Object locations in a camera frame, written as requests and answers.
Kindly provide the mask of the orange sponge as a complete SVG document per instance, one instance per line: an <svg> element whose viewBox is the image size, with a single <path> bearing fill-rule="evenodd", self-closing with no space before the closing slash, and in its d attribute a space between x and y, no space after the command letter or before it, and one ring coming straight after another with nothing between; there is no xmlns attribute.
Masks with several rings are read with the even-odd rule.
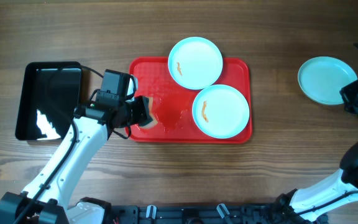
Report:
<svg viewBox="0 0 358 224"><path fill-rule="evenodd" d="M144 97L144 103L147 106L147 119L141 123L138 124L138 127L141 129L150 129L154 127L158 121L155 118L153 112L152 112L152 106L153 106L153 98Z"/></svg>

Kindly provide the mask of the light blue plate back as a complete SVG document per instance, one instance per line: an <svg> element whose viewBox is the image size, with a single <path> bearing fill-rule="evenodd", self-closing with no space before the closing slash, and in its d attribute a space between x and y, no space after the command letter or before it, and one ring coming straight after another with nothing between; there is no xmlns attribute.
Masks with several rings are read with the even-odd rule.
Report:
<svg viewBox="0 0 358 224"><path fill-rule="evenodd" d="M188 37L173 46L167 66L177 84L190 90L201 90L214 84L221 76L223 56L210 40Z"/></svg>

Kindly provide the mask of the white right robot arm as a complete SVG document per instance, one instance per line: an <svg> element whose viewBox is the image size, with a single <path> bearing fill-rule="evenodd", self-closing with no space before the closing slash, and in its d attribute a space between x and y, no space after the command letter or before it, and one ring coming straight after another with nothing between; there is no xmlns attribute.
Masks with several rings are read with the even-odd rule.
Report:
<svg viewBox="0 0 358 224"><path fill-rule="evenodd" d="M345 153L335 173L311 187L280 195L268 219L270 223L313 223L352 202L358 202L358 141Z"/></svg>

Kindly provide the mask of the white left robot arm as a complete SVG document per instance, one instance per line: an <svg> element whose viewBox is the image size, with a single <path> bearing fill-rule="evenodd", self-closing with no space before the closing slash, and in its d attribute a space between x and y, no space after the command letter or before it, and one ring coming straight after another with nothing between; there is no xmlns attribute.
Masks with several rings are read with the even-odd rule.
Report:
<svg viewBox="0 0 358 224"><path fill-rule="evenodd" d="M40 174L20 194L4 194L0 223L114 223L108 202L68 203L90 160L118 128L152 122L149 99L136 96L137 88L135 76L106 70L101 88L75 108L65 138Z"/></svg>

